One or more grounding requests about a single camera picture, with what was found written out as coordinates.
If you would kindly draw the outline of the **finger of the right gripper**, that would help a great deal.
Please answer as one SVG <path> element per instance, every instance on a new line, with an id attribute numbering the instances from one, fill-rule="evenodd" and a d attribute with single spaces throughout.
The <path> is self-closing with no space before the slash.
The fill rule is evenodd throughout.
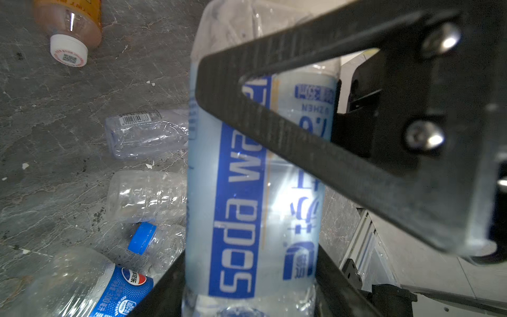
<path id="1" fill-rule="evenodd" d="M 331 139 L 242 95 L 249 79 L 353 52 Z M 354 1 L 199 63 L 196 99 L 326 185 L 442 252 L 506 254 L 506 2 Z"/>

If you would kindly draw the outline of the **clear bottle blue cap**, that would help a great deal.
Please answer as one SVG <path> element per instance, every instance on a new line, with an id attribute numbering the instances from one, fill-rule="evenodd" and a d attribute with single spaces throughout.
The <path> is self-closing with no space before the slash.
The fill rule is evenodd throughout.
<path id="1" fill-rule="evenodd" d="M 211 1 L 191 52 L 182 316 L 314 316 L 325 185 L 195 100 L 206 55 L 313 18 L 299 1 Z M 327 141 L 339 58 L 253 79 L 242 93 Z"/>

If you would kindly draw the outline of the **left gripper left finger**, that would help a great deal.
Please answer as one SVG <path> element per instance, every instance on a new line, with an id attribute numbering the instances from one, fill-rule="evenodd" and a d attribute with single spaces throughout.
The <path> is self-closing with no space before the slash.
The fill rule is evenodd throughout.
<path id="1" fill-rule="evenodd" d="M 181 316 L 185 287 L 185 251 L 178 256 L 152 291 L 128 314 L 131 316 Z"/>

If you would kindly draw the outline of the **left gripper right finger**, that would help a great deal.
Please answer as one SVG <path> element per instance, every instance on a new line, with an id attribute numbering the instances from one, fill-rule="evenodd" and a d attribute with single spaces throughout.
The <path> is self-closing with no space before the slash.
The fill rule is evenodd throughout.
<path id="1" fill-rule="evenodd" d="M 315 278 L 332 316 L 381 316 L 349 283 L 322 246 L 318 248 Z"/>

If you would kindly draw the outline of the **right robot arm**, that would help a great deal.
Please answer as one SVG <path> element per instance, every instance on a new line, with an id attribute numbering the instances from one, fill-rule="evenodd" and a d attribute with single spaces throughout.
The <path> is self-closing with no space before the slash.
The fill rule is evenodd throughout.
<path id="1" fill-rule="evenodd" d="M 185 316 L 410 316 L 319 244 L 332 188 L 506 260 L 506 2 L 211 1 L 191 52 Z"/>

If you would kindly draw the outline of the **amber tea bottle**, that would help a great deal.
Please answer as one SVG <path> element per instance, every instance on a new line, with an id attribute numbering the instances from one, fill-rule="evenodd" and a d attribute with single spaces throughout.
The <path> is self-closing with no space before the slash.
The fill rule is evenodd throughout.
<path id="1" fill-rule="evenodd" d="M 51 56 L 66 66 L 83 67 L 88 51 L 102 41 L 100 0 L 39 0 L 34 17 L 50 39 Z"/>

